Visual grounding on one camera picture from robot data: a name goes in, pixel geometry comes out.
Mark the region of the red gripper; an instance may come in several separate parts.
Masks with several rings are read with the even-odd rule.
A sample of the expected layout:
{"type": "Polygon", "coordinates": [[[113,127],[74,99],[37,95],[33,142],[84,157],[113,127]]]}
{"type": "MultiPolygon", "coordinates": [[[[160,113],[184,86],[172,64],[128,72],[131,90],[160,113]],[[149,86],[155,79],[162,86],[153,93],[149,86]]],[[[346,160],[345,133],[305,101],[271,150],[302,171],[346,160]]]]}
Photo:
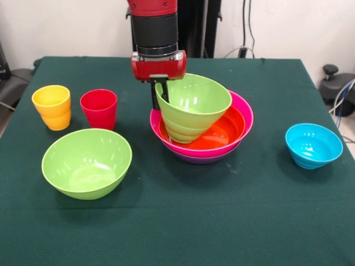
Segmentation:
{"type": "MultiPolygon", "coordinates": [[[[163,58],[144,58],[138,52],[133,52],[130,62],[135,78],[140,81],[151,81],[157,78],[182,79],[186,73],[186,53],[184,50],[179,50],[176,54],[163,58]]],[[[169,102],[167,81],[162,80],[160,83],[163,89],[161,97],[169,102]]],[[[150,82],[150,87],[153,109],[159,110],[154,81],[150,82]]]]}

